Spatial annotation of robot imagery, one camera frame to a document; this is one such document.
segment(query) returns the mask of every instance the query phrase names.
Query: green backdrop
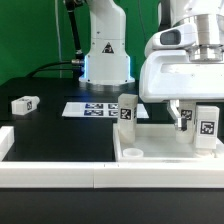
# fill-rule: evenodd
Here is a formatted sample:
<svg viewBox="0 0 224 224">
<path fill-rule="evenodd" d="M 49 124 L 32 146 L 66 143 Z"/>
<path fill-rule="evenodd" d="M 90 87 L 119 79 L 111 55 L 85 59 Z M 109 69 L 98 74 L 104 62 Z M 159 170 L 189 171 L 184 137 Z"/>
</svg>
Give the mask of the green backdrop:
<svg viewBox="0 0 224 224">
<path fill-rule="evenodd" d="M 144 62 L 145 40 L 138 0 L 115 0 L 126 12 L 126 51 L 132 59 L 132 76 L 138 79 Z M 158 0 L 140 0 L 141 15 L 149 39 L 157 31 Z M 58 0 L 63 60 L 74 57 L 71 29 L 63 0 Z M 76 13 L 84 53 L 90 46 L 88 6 Z M 7 0 L 0 3 L 0 84 L 25 76 L 35 68 L 59 61 L 55 0 Z M 50 74 L 59 77 L 59 73 Z"/>
</svg>

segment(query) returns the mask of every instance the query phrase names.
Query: white tray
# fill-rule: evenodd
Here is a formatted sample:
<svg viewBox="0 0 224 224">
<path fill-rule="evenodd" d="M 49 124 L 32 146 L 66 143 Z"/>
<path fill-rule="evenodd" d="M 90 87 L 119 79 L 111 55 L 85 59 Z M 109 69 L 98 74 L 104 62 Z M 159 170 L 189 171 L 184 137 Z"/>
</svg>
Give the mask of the white tray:
<svg viewBox="0 0 224 224">
<path fill-rule="evenodd" d="M 193 144 L 176 141 L 175 129 L 170 124 L 137 124 L 133 144 L 120 142 L 117 124 L 114 124 L 114 148 L 118 162 L 198 162 L 224 158 L 224 145 L 217 139 L 217 149 L 211 156 L 197 158 Z M 143 151 L 143 157 L 125 157 L 124 150 L 134 148 Z"/>
</svg>

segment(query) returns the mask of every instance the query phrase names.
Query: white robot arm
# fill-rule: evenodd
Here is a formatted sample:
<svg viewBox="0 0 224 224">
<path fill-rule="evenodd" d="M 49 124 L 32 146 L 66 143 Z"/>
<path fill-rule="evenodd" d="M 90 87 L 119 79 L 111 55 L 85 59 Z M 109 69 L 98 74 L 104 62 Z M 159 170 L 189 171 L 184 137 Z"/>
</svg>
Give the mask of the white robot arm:
<svg viewBox="0 0 224 224">
<path fill-rule="evenodd" d="M 125 52 L 126 15 L 113 0 L 87 0 L 91 17 L 91 49 L 85 58 L 81 86 L 120 90 L 134 84 Z"/>
<path fill-rule="evenodd" d="M 168 101 L 178 120 L 178 101 L 224 98 L 224 0 L 170 0 L 170 14 L 172 28 L 146 46 L 139 89 L 144 102 Z"/>
</svg>

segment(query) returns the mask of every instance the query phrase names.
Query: black cable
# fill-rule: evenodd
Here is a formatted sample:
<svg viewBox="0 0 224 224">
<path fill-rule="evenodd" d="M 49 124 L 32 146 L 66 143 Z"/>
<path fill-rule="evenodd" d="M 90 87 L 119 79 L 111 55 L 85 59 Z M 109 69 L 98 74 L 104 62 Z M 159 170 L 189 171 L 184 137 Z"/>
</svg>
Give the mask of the black cable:
<svg viewBox="0 0 224 224">
<path fill-rule="evenodd" d="M 33 76 L 34 76 L 35 74 L 37 74 L 38 72 L 48 72 L 48 71 L 73 71 L 73 69 L 72 69 L 72 68 L 40 69 L 40 70 L 36 70 L 35 73 L 33 74 Z"/>
<path fill-rule="evenodd" d="M 69 20 L 72 28 L 72 36 L 73 36 L 73 42 L 76 49 L 76 59 L 83 59 L 84 55 L 82 53 L 80 39 L 79 39 L 79 33 L 78 33 L 78 27 L 75 19 L 75 8 L 81 6 L 82 4 L 76 4 L 74 0 L 65 0 L 64 1 L 65 7 L 68 11 Z"/>
<path fill-rule="evenodd" d="M 56 66 L 56 65 L 65 65 L 65 64 L 70 64 L 72 65 L 71 61 L 61 61 L 61 62 L 53 62 L 53 63 L 49 63 L 46 65 L 42 65 L 39 68 L 35 69 L 34 71 L 28 73 L 26 75 L 27 78 L 32 78 L 37 72 L 39 72 L 40 70 L 43 70 L 45 68 L 51 67 L 51 66 Z"/>
<path fill-rule="evenodd" d="M 82 51 L 82 49 L 81 49 L 81 44 L 79 40 L 79 33 L 78 33 L 78 28 L 77 28 L 74 12 L 68 12 L 68 15 L 69 15 L 69 19 L 70 19 L 70 23 L 72 27 L 72 35 L 73 35 L 73 41 L 75 44 L 75 49 L 76 51 L 80 52 Z"/>
<path fill-rule="evenodd" d="M 142 8 L 141 8 L 140 0 L 138 0 L 138 14 L 139 14 L 139 19 L 140 19 L 140 23 L 141 23 L 142 32 L 143 32 L 144 41 L 145 41 L 145 44 L 146 44 L 148 39 L 147 39 L 146 31 L 145 31 L 143 18 L 142 18 Z"/>
</svg>

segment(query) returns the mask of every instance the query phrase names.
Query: black sticker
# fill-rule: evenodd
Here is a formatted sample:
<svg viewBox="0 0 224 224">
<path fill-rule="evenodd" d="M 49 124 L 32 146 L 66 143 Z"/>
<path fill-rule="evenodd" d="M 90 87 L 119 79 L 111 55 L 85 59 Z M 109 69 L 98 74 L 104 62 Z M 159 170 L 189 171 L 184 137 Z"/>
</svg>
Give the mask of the black sticker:
<svg viewBox="0 0 224 224">
<path fill-rule="evenodd" d="M 117 117 L 118 116 L 118 111 L 116 111 L 116 110 L 109 110 L 109 116 L 110 117 Z"/>
<path fill-rule="evenodd" d="M 134 109 L 134 119 L 137 117 L 137 108 Z"/>
<path fill-rule="evenodd" d="M 188 121 L 192 120 L 192 110 L 181 110 L 181 117 L 185 117 Z"/>
<path fill-rule="evenodd" d="M 215 134 L 215 122 L 202 121 L 200 134 L 201 135 L 214 135 Z"/>
<path fill-rule="evenodd" d="M 27 102 L 27 110 L 32 110 L 32 101 Z"/>
<path fill-rule="evenodd" d="M 120 119 L 131 120 L 131 110 L 130 109 L 121 108 Z"/>
<path fill-rule="evenodd" d="M 113 48 L 112 48 L 110 43 L 107 44 L 107 46 L 103 49 L 102 53 L 114 54 L 114 50 L 113 50 Z"/>
<path fill-rule="evenodd" d="M 109 103 L 108 104 L 108 109 L 117 110 L 118 109 L 118 104 L 117 103 Z"/>
<path fill-rule="evenodd" d="M 102 103 L 87 103 L 86 109 L 103 109 Z"/>
<path fill-rule="evenodd" d="M 84 115 L 100 117 L 100 116 L 103 116 L 103 110 L 85 110 Z"/>
</svg>

